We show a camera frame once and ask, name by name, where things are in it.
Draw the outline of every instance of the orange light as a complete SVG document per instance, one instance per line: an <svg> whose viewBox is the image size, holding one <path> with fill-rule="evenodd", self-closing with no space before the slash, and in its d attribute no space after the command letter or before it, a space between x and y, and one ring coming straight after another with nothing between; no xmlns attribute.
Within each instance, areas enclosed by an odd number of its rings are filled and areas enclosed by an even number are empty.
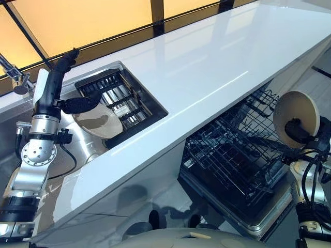
<svg viewBox="0 0 331 248"><path fill-rule="evenodd" d="M37 52L17 27L4 6L0 6L0 23L2 24L0 53L9 62L15 64L18 68L22 68L41 61Z"/></svg>
<svg viewBox="0 0 331 248"><path fill-rule="evenodd" d="M150 0L13 2L49 56L150 24Z"/></svg>
<svg viewBox="0 0 331 248"><path fill-rule="evenodd" d="M197 9L216 0L164 0L164 18L173 17L189 10Z"/></svg>

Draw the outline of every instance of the glossy countertop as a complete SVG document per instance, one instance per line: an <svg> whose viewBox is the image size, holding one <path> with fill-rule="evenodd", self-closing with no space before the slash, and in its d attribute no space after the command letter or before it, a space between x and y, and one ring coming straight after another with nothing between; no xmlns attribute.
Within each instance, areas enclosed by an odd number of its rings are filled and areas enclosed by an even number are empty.
<svg viewBox="0 0 331 248"><path fill-rule="evenodd" d="M169 114L66 176L56 199L47 193L42 205L55 204L50 224L111 192L326 39L331 11L310 2L253 2L68 72L66 82L120 60Z"/></svg>

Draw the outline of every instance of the faucet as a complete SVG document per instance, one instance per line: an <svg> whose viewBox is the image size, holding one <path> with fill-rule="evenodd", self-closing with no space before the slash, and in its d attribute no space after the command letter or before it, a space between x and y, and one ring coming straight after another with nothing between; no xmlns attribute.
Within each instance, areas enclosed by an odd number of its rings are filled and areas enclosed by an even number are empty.
<svg viewBox="0 0 331 248"><path fill-rule="evenodd" d="M34 84L29 80L30 73L24 74L15 65L12 65L0 53L0 65L4 68L4 72L12 79L12 88L15 93L24 95L28 91L33 91Z"/></svg>

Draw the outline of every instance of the dishwasher rack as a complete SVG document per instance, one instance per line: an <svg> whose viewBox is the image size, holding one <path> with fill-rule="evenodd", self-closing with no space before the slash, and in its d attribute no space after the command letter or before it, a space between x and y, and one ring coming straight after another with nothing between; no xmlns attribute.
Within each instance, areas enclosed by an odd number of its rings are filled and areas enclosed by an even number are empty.
<svg viewBox="0 0 331 248"><path fill-rule="evenodd" d="M271 90L258 89L188 137L180 169L194 189L203 188L204 196L211 194L209 198L217 198L255 229L270 214L267 203L275 195L283 197L279 187L285 190L280 181L288 167L281 155L290 149L273 126L278 98Z"/></svg>
<svg viewBox="0 0 331 248"><path fill-rule="evenodd" d="M84 97L100 91L100 102L119 117L123 132L103 141L109 149L168 114L120 61L111 63L105 71L76 82L75 87Z"/></svg>

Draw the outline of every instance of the beige plate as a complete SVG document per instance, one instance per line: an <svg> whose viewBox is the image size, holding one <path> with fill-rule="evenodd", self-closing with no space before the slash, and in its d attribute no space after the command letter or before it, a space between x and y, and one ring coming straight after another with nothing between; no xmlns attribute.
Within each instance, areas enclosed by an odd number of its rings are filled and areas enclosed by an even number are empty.
<svg viewBox="0 0 331 248"><path fill-rule="evenodd" d="M320 113L315 102L305 93L290 91L279 98L274 111L274 126L279 138L292 148L302 148L300 144L285 133L285 124L297 118L310 135L315 136L320 128Z"/></svg>
<svg viewBox="0 0 331 248"><path fill-rule="evenodd" d="M100 138L112 138L123 132L119 118L101 103L91 111L72 116L84 131Z"/></svg>

